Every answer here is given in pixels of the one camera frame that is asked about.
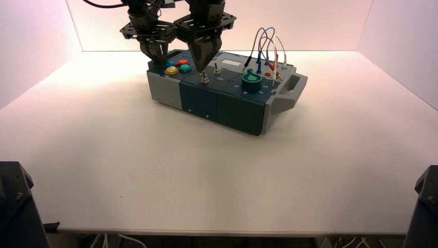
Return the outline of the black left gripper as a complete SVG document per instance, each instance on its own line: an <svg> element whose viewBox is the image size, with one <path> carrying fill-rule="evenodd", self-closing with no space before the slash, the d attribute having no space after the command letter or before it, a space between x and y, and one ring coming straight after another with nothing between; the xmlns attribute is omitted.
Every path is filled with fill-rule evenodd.
<svg viewBox="0 0 438 248"><path fill-rule="evenodd" d="M160 64L167 61L168 42L176 39L176 26L173 23L160 21L161 14L155 12L128 13L129 23L120 29L125 39L136 39L140 51L152 61L156 61L153 47L148 41L157 43L157 60Z"/></svg>

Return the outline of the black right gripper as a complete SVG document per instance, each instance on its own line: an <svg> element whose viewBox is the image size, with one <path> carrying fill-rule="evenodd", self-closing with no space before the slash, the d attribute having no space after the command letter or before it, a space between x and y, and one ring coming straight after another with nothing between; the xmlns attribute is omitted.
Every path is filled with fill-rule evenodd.
<svg viewBox="0 0 438 248"><path fill-rule="evenodd" d="M189 4L190 13L174 21L177 38L189 43L197 72L205 70L222 46L222 31L232 29L237 19L224 9L225 4Z"/></svg>

